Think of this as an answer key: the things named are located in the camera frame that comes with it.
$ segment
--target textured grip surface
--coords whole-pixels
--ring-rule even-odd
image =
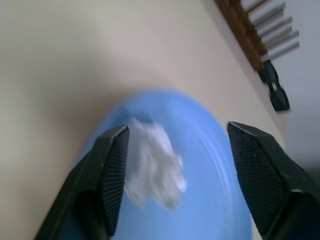
[[[124,190],[129,129],[123,130],[110,147],[100,182],[100,194],[108,234],[116,232]]]
[[[265,235],[286,197],[285,184],[253,135],[233,125],[228,134],[242,193],[259,233]]]

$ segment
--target beige wall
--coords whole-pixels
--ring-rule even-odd
[[[254,125],[283,144],[283,117],[209,0],[21,0],[0,11],[1,240],[34,237],[90,132],[136,92],[177,89],[223,126]]]

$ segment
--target blue object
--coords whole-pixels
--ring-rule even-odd
[[[190,97],[152,91],[131,98],[103,119],[81,158],[97,136],[127,124],[131,118],[164,126],[173,149],[182,156],[188,187],[174,212],[152,199],[143,210],[138,209],[124,193],[112,239],[251,240],[250,213],[238,183],[229,139],[217,120]],[[73,221],[69,220],[63,235],[69,233],[77,236],[72,239],[80,240],[81,233],[75,230]]]

